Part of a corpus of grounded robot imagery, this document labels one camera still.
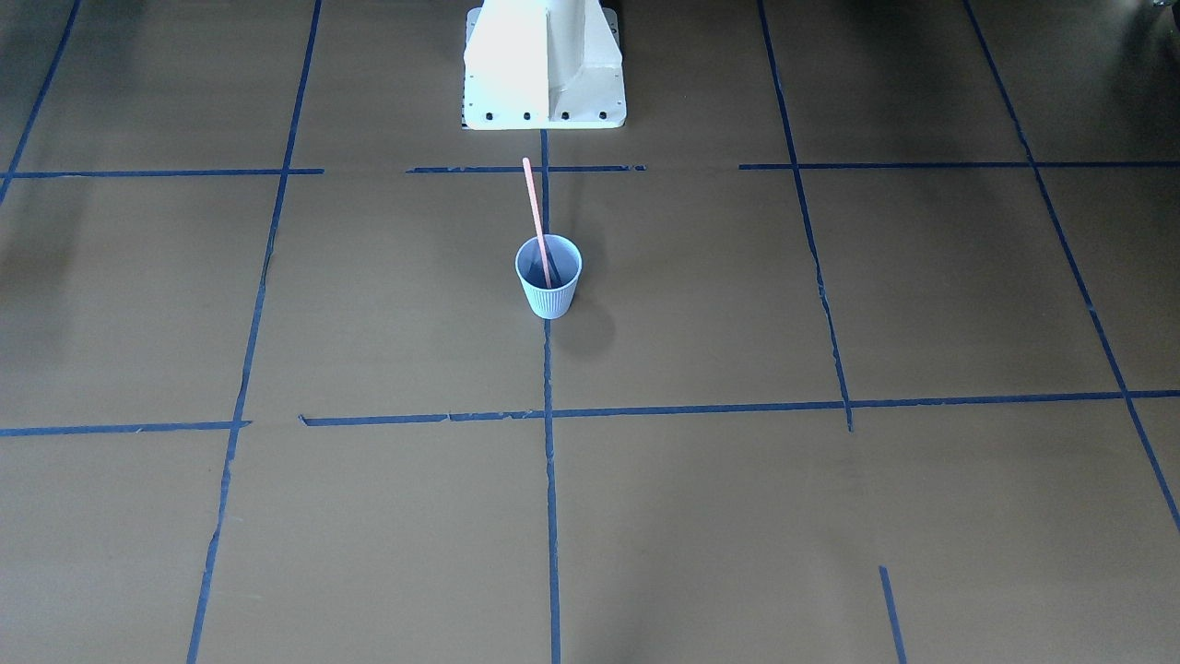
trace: metal object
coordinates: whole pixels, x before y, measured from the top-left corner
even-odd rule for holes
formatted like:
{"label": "metal object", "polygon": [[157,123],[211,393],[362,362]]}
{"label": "metal object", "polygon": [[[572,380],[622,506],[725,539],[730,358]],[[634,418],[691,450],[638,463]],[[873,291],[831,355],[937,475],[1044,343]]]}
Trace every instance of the metal object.
{"label": "metal object", "polygon": [[485,0],[467,13],[464,124],[611,129],[627,118],[618,17],[598,0]]}

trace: pink stick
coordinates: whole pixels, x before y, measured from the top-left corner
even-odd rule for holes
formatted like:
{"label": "pink stick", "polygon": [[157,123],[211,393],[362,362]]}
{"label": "pink stick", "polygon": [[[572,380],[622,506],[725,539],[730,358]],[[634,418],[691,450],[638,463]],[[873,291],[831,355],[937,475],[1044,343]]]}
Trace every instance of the pink stick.
{"label": "pink stick", "polygon": [[545,270],[545,287],[552,288],[553,280],[549,276],[549,251],[545,250],[545,231],[540,225],[540,208],[537,206],[537,188],[532,183],[532,163],[529,157],[520,159],[524,164],[524,180],[529,184],[529,202],[532,203],[532,223],[537,226],[537,244],[540,246],[540,267]]}

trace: plastic cup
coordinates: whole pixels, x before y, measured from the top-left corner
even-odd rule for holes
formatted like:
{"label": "plastic cup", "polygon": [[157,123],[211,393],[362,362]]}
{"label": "plastic cup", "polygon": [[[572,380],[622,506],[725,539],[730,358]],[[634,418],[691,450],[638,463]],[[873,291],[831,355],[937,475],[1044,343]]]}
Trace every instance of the plastic cup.
{"label": "plastic cup", "polygon": [[550,275],[553,287],[545,287],[545,272],[540,264],[540,248],[536,237],[530,237],[517,251],[517,276],[529,297],[532,311],[549,320],[560,317],[573,301],[573,289],[582,276],[582,251],[560,235],[545,234],[545,248],[550,255]]}

